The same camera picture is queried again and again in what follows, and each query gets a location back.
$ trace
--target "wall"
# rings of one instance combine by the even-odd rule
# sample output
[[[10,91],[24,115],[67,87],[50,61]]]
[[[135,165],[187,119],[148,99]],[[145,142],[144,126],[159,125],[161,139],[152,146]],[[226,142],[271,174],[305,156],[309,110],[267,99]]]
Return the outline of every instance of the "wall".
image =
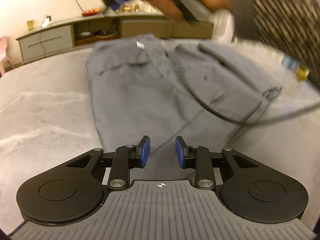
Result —
[[[78,1],[84,10],[103,6],[101,0]],[[81,10],[75,0],[0,0],[0,12],[0,37],[8,36],[9,57],[18,63],[22,57],[15,38],[28,30],[28,20],[39,26],[45,14],[55,21],[78,16]]]

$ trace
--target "white crosshair symbol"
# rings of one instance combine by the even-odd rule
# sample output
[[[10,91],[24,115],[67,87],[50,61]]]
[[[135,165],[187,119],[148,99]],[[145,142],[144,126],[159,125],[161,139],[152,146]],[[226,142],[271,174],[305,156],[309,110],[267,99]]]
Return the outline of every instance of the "white crosshair symbol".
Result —
[[[167,184],[164,184],[164,183],[161,182],[157,186],[160,187],[160,188],[163,188],[163,187],[167,186]]]

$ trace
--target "sleeve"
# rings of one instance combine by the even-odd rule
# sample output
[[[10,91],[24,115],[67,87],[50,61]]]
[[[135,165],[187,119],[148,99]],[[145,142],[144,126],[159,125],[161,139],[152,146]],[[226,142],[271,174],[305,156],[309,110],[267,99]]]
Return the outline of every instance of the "sleeve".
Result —
[[[231,12],[240,38],[261,40],[320,76],[320,0],[232,0]]]

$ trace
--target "silver bolt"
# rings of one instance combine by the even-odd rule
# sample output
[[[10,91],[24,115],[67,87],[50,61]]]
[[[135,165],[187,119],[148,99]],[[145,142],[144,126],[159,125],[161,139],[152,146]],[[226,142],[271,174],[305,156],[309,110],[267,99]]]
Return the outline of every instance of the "silver bolt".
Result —
[[[125,181],[122,179],[114,179],[114,180],[110,181],[110,185],[112,187],[122,187],[125,185]]]
[[[200,187],[212,187],[213,186],[213,182],[209,179],[201,179],[198,182]]]

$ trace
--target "gray ribbed surface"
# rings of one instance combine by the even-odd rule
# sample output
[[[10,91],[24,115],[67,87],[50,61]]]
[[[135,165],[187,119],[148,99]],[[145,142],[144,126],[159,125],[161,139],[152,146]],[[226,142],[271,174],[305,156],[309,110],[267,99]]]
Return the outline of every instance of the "gray ribbed surface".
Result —
[[[27,222],[13,240],[307,240],[315,236],[298,219],[279,224],[247,221],[227,210],[214,192],[189,181],[136,181],[113,192],[91,217],[62,227]]]

